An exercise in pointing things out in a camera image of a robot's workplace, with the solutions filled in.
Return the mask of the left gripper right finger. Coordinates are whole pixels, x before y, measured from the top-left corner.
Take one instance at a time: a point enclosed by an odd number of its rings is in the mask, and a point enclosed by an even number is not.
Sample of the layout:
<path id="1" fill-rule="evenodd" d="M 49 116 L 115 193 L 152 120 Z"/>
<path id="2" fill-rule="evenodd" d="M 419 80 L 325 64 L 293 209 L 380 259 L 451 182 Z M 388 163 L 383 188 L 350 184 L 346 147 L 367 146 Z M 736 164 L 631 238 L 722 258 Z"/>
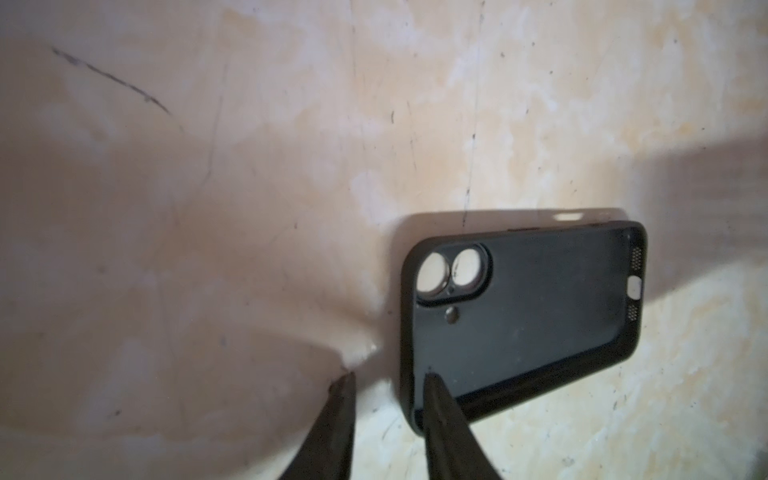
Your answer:
<path id="1" fill-rule="evenodd" d="M 425 376 L 423 397 L 429 478 L 499 480 L 501 476 L 485 456 L 458 403 L 437 373 Z"/>

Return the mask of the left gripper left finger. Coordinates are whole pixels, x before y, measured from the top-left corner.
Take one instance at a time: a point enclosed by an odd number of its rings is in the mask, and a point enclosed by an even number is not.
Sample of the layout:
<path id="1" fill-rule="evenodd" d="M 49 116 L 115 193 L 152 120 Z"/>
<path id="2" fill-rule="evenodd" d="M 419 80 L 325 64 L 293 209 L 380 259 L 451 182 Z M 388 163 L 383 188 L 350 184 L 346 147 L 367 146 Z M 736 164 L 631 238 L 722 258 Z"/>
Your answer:
<path id="1" fill-rule="evenodd" d="M 280 479 L 350 478 L 356 425 L 356 376 L 334 381 L 328 399 Z"/>

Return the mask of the black phone case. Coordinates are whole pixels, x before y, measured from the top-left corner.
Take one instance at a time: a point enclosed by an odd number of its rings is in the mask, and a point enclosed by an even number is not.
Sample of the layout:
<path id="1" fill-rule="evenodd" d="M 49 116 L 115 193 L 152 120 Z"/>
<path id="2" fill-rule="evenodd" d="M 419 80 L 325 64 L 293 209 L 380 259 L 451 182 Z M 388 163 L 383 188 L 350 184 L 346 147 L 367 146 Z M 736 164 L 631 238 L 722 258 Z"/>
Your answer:
<path id="1" fill-rule="evenodd" d="M 400 403 L 411 429 L 423 430 L 430 373 L 472 422 L 628 359 L 646 252 L 633 221 L 416 244 L 400 275 Z"/>

